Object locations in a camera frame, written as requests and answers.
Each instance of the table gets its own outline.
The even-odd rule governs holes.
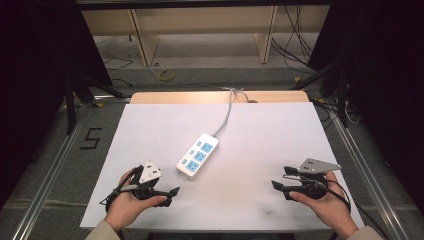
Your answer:
[[[286,201],[271,185],[271,180],[296,185],[281,177],[283,167],[300,166],[307,157],[336,163],[312,103],[301,91],[246,94],[259,103],[232,105],[229,121],[217,136],[220,146],[193,181],[180,178],[175,165],[202,131],[222,122],[229,92],[135,94],[124,110],[81,227],[93,228],[104,218],[104,207],[98,203],[123,172],[151,159],[163,173],[156,189],[180,186],[181,190],[169,208],[149,209],[129,228],[150,232],[328,229],[309,208]],[[243,101],[238,94],[235,102]],[[335,173],[348,191],[340,171]],[[363,226],[355,206],[352,216]]]

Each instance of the white panel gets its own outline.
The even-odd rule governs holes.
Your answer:
[[[130,227],[148,231],[292,232],[328,229],[308,207],[286,201],[271,180],[288,185],[283,167],[308,157],[336,163],[311,103],[233,104],[217,135],[220,147],[193,180],[175,168],[188,147],[222,123],[228,104],[127,105],[81,223],[95,227],[105,217],[99,202],[127,170],[151,159],[161,170],[157,190],[181,187],[169,208],[151,208]],[[346,183],[340,171],[339,182]],[[352,216],[363,222],[355,206]]]
[[[138,9],[144,34],[264,33],[272,7]]]

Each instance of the person's right hand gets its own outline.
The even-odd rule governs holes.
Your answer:
[[[124,181],[130,172],[131,170],[122,175],[119,182],[121,183]],[[124,186],[129,184],[130,179],[125,182]],[[115,232],[118,232],[122,228],[133,223],[141,212],[166,201],[166,199],[166,196],[154,196],[146,200],[139,200],[130,192],[123,192],[119,194],[110,205],[105,221]]]
[[[336,175],[333,172],[326,173],[326,178],[337,182]],[[340,196],[344,196],[343,190],[336,183],[329,181],[328,188]],[[317,200],[294,191],[290,192],[290,196],[294,200],[310,207],[323,223],[334,229],[343,239],[348,238],[358,230],[347,206],[333,194],[327,193],[324,197]]]

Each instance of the person's left hand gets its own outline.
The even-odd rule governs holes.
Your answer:
[[[119,182],[124,181],[125,177],[130,172],[131,170],[126,172]],[[128,179],[124,186],[129,184],[130,179]],[[119,194],[110,205],[105,221],[115,232],[119,232],[122,228],[133,223],[141,212],[164,202],[166,199],[166,196],[154,196],[146,200],[139,200],[130,192],[123,192]]]

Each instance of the power strip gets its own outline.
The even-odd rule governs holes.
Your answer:
[[[177,163],[180,176],[184,179],[193,180],[218,148],[218,142],[218,139],[206,133],[200,135],[193,146]]]

